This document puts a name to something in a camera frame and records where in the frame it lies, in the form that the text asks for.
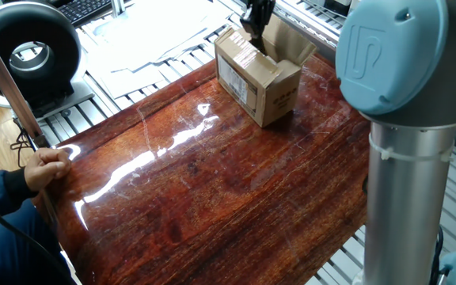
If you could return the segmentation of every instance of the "desk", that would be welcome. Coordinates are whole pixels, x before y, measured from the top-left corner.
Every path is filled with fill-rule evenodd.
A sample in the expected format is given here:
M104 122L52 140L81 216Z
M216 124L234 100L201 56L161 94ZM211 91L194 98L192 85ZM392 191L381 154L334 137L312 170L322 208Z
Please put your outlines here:
M61 143L35 204L84 284L305 283L365 221L369 128L317 56L265 129L212 62Z

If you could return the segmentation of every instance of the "cardboard box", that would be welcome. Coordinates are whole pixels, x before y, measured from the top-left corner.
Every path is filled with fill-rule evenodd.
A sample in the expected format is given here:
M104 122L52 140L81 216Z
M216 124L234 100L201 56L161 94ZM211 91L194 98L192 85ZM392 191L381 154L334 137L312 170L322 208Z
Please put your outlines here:
M263 39L268 56L239 29L226 29L215 41L219 83L260 125L265 127L295 106L302 65L316 47L272 15Z

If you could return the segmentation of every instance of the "metal cylinder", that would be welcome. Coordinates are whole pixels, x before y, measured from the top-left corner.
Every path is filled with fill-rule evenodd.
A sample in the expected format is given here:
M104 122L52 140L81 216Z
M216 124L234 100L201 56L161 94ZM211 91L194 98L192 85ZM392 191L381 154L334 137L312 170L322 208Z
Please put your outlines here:
M428 284L454 134L372 123L365 285Z

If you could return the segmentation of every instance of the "paper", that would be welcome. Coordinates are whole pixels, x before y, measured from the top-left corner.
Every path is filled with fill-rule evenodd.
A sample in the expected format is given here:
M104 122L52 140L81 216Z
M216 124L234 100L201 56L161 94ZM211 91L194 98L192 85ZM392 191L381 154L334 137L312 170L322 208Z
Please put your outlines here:
M102 55L89 54L89 72L113 99L165 80L154 64L133 72L129 69L110 71L104 63Z
M180 56L226 23L230 13L205 0L140 0L94 30L110 71L136 71Z
M165 79L157 67L150 64L136 72L127 69L108 72L102 77L102 80L112 97L116 99Z

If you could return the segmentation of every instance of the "human hand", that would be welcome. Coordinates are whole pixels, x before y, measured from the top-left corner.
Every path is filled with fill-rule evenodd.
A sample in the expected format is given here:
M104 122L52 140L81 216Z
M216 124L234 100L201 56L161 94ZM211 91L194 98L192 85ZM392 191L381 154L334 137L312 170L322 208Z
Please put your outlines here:
M68 153L64 150L41 148L29 159L24 169L29 190L38 192L54 179L64 177L71 168Z

